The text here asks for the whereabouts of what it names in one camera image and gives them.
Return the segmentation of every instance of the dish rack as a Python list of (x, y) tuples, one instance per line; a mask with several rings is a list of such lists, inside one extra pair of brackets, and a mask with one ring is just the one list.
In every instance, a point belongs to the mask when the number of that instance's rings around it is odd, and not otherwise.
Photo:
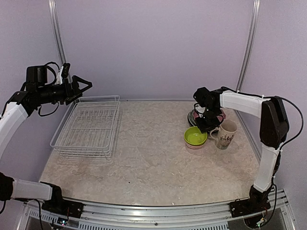
[(71, 104), (51, 140), (68, 160), (111, 162), (120, 121), (119, 96), (81, 97)]

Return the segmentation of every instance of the wire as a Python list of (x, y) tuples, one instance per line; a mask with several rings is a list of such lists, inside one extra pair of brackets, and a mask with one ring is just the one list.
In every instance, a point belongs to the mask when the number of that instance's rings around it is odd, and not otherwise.
[(27, 85), (27, 82), (25, 81), (19, 91), (24, 91), (26, 85)]
[(49, 84), (47, 84), (47, 85), (45, 85), (45, 86), (54, 85), (54, 83), (56, 83), (56, 81), (57, 81), (57, 74), (56, 74), (56, 72), (54, 71), (54, 69), (51, 68), (50, 66), (45, 65), (45, 67), (46, 67), (48, 70), (50, 70), (50, 71), (52, 72), (53, 76), (54, 76), (54, 80), (53, 80), (51, 83), (49, 83)]
[(1, 114), (1, 116), (0, 116), (0, 120), (3, 118), (3, 115), (4, 115), (4, 113), (5, 113), (5, 110), (6, 110), (6, 106), (8, 105), (8, 101), (4, 104), (4, 108), (3, 108), (3, 111), (2, 111), (2, 114)]
[(41, 210), (40, 202), (37, 199), (34, 199), (34, 200), (38, 203), (40, 228), (44, 230), (43, 223), (42, 223), (42, 210)]
[(59, 65), (56, 62), (53, 62), (53, 61), (46, 63), (44, 66), (47, 66), (47, 65), (50, 65), (50, 64), (56, 65), (58, 67), (58, 70), (59, 70)]
[(266, 207), (264, 209), (265, 209), (265, 216), (264, 216), (264, 218), (266, 218), (268, 216), (268, 210), (267, 210)]
[(40, 106), (39, 109), (38, 109), (38, 115), (44, 117), (44, 116), (49, 116), (49, 115), (54, 114), (58, 110), (58, 108), (59, 108), (59, 102), (57, 102), (57, 104), (58, 105), (57, 105), (56, 109), (53, 112), (51, 112), (50, 114), (43, 114), (43, 115), (41, 115), (41, 113), (40, 113), (41, 109), (42, 109), (42, 106)]
[(6, 205), (6, 200), (3, 202), (3, 207), (2, 207), (2, 209), (1, 209), (1, 211), (0, 211), (0, 215), (4, 212), (4, 210), (5, 210), (5, 205)]
[(302, 121), (302, 124), (301, 124), (301, 128), (299, 130), (299, 132), (294, 136), (292, 137), (291, 139), (289, 139), (288, 141), (286, 141), (284, 144), (281, 145), (280, 147), (280, 150), (282, 149), (283, 146), (285, 146), (286, 144), (288, 144), (290, 141), (293, 141), (295, 138), (297, 138), (303, 131), (303, 128), (304, 128), (304, 117), (303, 117), (303, 114), (302, 114), (302, 111), (291, 101), (289, 101), (288, 99), (286, 98), (283, 98), (283, 97), (279, 97), (279, 96), (274, 96), (274, 97), (264, 97), (264, 98), (277, 98), (277, 99), (281, 99), (281, 100), (284, 100), (286, 102), (288, 102), (289, 104), (291, 104), (300, 114), (301, 116), (301, 121)]
[(239, 94), (246, 95), (246, 96), (253, 96), (253, 97), (259, 97), (259, 98), (262, 98), (262, 96), (257, 95), (257, 94), (251, 94), (251, 93), (246, 93), (246, 92), (235, 91), (235, 90), (230, 89), (230, 88), (225, 87), (225, 86), (222, 86), (222, 87), (221, 87), (221, 89), (224, 89), (224, 90), (230, 90), (230, 91), (232, 91), (232, 92), (239, 93)]
[(69, 207), (67, 208), (67, 222), (68, 222), (68, 220), (69, 220)]
[(273, 208), (273, 211), (272, 211), (272, 214), (271, 214), (270, 218), (269, 218), (265, 223), (263, 223), (262, 225), (260, 225), (260, 227), (263, 227), (263, 226), (267, 225), (267, 224), (270, 222), (270, 220), (272, 219), (272, 217), (273, 217), (273, 215), (274, 215), (275, 209), (276, 209), (276, 203), (277, 203), (277, 185), (274, 184), (274, 182), (273, 182), (273, 186), (275, 187), (274, 208)]

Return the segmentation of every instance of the printed design on mug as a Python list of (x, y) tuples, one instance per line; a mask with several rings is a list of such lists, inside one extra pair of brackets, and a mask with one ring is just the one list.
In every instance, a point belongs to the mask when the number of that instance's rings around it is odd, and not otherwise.
[(230, 142), (231, 142), (231, 140), (233, 138), (234, 138), (234, 135), (232, 135), (231, 137), (227, 136), (227, 135), (221, 136), (220, 137), (220, 145), (221, 145), (221, 147), (226, 148), (230, 144)]

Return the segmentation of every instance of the metal base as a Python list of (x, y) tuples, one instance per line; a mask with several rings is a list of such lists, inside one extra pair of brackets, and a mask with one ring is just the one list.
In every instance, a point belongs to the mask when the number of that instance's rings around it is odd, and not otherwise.
[(269, 202), (264, 203), (262, 207), (254, 208), (252, 211), (248, 209), (249, 206), (250, 206), (249, 199), (231, 202), (229, 204), (231, 216), (233, 218), (247, 216), (253, 213), (265, 211), (265, 209), (269, 210), (271, 208)]
[[(232, 223), (234, 220), (238, 220), (244, 226), (242, 217), (231, 217), (229, 202), (191, 206), (141, 207), (110, 205), (83, 200), (66, 199), (82, 202), (84, 204), (83, 213), (80, 219), (73, 217), (69, 218), (66, 225), (66, 229), (68, 230), (213, 230), (214, 228), (218, 230), (234, 230), (238, 228), (233, 228), (233, 225), (232, 227), (228, 228), (228, 224)], [(275, 192), (271, 192), (269, 194), (269, 201), (271, 205), (274, 204)], [(276, 213), (278, 213), (278, 210), (280, 210), (283, 214), (282, 218), (275, 216)], [(255, 216), (255, 214), (244, 216), (244, 219), (251, 216)], [(43, 224), (45, 222), (50, 224), (54, 222), (55, 225), (58, 225), (57, 221), (65, 217), (66, 215), (60, 216), (58, 214), (42, 210)], [(30, 201), (24, 206), (20, 221), (18, 222), (18, 227), (16, 229), (25, 230), (26, 226), (28, 226), (28, 221), (32, 218), (37, 220), (39, 219), (39, 209), (37, 202), (35, 201)], [(270, 224), (274, 224), (274, 221), (277, 221), (285, 226), (284, 229), (295, 229), (295, 221), (292, 211), (283, 190), (280, 190), (277, 193), (276, 211), (272, 220), (270, 221)]]

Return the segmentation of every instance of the mug handle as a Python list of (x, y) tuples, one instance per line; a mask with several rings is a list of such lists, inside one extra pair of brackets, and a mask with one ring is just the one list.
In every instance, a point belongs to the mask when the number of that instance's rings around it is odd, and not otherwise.
[(212, 139), (214, 139), (214, 140), (217, 141), (217, 138), (214, 137), (214, 136), (212, 136), (212, 132), (214, 132), (214, 131), (221, 131), (221, 129), (220, 129), (219, 127), (216, 127), (215, 129), (213, 129), (213, 130), (211, 130), (211, 131), (209, 132), (210, 137), (211, 137)]

